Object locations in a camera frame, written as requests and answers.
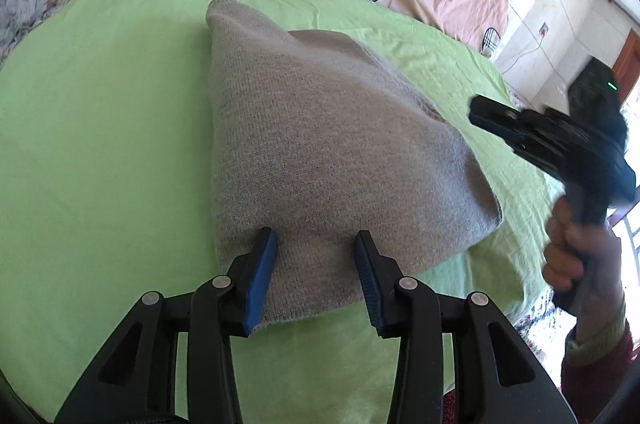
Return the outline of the dark red sleeve forearm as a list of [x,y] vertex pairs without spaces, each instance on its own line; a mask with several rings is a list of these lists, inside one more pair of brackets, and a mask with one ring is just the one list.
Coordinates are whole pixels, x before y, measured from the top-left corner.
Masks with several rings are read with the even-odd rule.
[[605,318],[577,320],[565,340],[561,389],[579,423],[592,423],[602,412],[634,358],[624,301]]

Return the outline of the right hand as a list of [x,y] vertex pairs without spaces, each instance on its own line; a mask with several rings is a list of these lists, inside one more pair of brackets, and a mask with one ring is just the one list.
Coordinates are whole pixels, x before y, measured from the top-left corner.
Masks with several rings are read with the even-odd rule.
[[553,205],[546,233],[544,280],[560,293],[570,292],[578,282],[585,285],[575,326],[576,340],[585,343],[614,321],[624,303],[622,244],[603,225],[575,223],[564,196]]

